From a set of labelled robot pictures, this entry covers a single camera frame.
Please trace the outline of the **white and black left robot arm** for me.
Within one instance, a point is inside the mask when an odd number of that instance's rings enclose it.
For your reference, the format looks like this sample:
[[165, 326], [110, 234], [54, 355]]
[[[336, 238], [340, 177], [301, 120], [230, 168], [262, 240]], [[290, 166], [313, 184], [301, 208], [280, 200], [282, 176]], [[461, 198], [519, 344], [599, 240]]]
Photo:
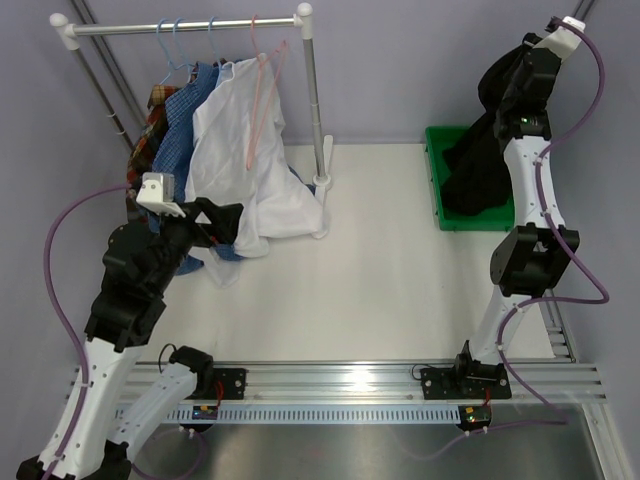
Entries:
[[177, 348], [158, 379], [124, 413], [126, 380], [166, 308], [164, 293], [194, 247], [211, 247], [238, 230], [243, 207], [198, 198], [166, 217], [158, 233], [137, 224], [113, 231], [105, 273], [80, 343], [80, 372], [47, 447], [23, 461], [19, 479], [125, 479], [146, 441], [184, 400], [218, 408], [244, 397], [246, 372], [214, 366], [211, 355]]

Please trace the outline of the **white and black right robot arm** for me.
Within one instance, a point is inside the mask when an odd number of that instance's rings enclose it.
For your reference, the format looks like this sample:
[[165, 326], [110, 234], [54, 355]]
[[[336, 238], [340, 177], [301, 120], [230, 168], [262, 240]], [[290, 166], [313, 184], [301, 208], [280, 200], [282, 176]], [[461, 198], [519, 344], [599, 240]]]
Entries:
[[556, 205], [547, 113], [562, 63], [580, 43], [567, 27], [546, 37], [526, 35], [484, 74], [478, 94], [485, 112], [447, 152], [457, 160], [443, 189], [444, 203], [471, 214], [512, 197], [515, 222], [492, 253], [494, 290], [480, 326], [452, 368], [421, 374], [428, 398], [510, 398], [509, 344], [580, 244]]

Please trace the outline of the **black shirt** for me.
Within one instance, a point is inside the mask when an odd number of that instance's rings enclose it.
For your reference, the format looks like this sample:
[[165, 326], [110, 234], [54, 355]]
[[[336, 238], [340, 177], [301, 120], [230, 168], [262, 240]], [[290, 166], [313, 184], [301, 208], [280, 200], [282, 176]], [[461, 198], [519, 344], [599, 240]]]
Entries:
[[511, 196], [511, 180], [498, 140], [496, 112], [523, 49], [517, 47], [497, 60], [478, 84], [484, 113], [454, 146], [443, 151], [450, 176], [441, 187], [443, 206], [456, 214], [476, 216], [501, 207]]

